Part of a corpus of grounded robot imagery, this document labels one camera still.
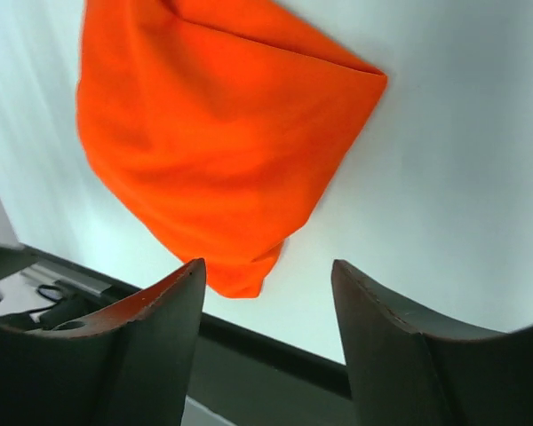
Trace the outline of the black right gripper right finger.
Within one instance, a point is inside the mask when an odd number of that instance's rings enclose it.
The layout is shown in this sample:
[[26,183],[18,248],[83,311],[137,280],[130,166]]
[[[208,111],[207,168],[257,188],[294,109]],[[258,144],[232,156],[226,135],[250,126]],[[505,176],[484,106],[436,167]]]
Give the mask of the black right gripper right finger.
[[331,285],[360,424],[533,425],[533,325],[453,319],[344,260]]

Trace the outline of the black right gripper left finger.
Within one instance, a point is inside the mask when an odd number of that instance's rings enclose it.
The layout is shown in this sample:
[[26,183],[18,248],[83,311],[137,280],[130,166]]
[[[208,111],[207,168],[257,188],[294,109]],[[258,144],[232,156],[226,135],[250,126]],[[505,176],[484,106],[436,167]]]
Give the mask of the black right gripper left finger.
[[0,325],[0,425],[178,425],[205,263],[52,330]]

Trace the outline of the orange t shirt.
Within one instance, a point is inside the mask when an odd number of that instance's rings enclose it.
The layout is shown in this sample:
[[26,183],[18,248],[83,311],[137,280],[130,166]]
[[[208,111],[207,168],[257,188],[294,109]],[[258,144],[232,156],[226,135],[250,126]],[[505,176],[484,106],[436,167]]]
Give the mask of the orange t shirt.
[[89,1],[76,122],[93,171],[172,254],[254,298],[386,85],[273,1]]

